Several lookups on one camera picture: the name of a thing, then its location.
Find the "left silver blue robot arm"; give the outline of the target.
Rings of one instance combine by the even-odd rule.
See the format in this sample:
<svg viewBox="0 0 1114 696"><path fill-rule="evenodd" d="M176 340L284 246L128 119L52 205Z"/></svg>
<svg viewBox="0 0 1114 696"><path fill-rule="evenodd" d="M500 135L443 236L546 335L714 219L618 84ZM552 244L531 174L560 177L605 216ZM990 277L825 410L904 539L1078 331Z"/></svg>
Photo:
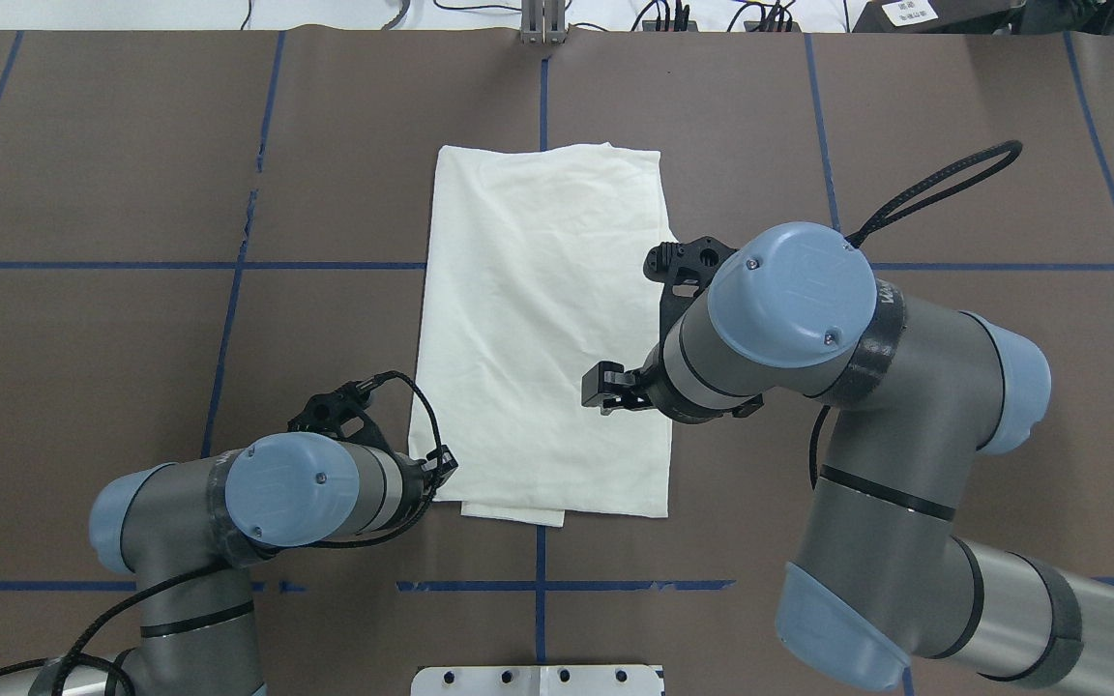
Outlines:
<svg viewBox="0 0 1114 696"><path fill-rule="evenodd" d="M316 393L286 431L102 489L89 516L99 561L137 589L50 659L0 668L0 695L264 695L250 568L289 549L363 549L405 535L453 474L368 414L397 371Z"/></svg>

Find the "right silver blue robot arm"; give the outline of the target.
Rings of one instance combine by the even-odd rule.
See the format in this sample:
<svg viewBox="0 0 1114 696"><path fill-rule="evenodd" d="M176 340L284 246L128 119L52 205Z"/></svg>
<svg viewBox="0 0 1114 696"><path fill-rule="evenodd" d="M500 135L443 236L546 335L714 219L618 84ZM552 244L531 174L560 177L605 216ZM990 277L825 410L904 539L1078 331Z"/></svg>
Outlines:
<svg viewBox="0 0 1114 696"><path fill-rule="evenodd" d="M906 297L817 223L740 249L664 243L647 264L697 295L662 308L644 365L594 365L584 406L698 424L783 389L838 410L776 608L788 651L869 692L895 690L918 657L1025 690L1114 695L1114 587L952 532L974 459L1012 452L1046 414L1038 345Z"/></svg>

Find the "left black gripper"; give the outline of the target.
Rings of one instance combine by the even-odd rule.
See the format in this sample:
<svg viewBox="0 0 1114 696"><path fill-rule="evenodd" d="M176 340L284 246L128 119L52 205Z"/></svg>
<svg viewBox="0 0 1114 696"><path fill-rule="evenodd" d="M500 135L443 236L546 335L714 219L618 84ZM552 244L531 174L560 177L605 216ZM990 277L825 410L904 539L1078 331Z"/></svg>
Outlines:
<svg viewBox="0 0 1114 696"><path fill-rule="evenodd" d="M443 442L433 406L414 382L405 385L420 401L434 445L429 453L417 459L397 452L375 419L368 414L374 392L383 385L381 382L348 382L335 391L315 393L309 398L300 414L289 420L286 430L319 433L328 439L384 453L402 476L402 501L399 506L414 509L434 497L436 490L452 478L458 461Z"/></svg>

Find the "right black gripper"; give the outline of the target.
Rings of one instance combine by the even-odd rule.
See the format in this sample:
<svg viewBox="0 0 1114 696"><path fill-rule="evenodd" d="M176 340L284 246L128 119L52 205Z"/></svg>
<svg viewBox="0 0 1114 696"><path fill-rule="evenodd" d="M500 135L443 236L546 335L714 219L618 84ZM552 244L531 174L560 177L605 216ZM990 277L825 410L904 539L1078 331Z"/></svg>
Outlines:
<svg viewBox="0 0 1114 696"><path fill-rule="evenodd" d="M764 405L764 396L729 395L726 405L704 405L681 391L668 366L685 364L684 349L668 360L664 347L671 336L680 339L680 321L695 300L712 285L721 265L737 249L703 237L688 243L663 242L647 252L644 276L661 283L659 340L644 365L624 369L620 362L599 361L582 378L582 406L594 406L602 415L625 410L629 413L656 410L672 421L712 421L729 414L745 419Z"/></svg>

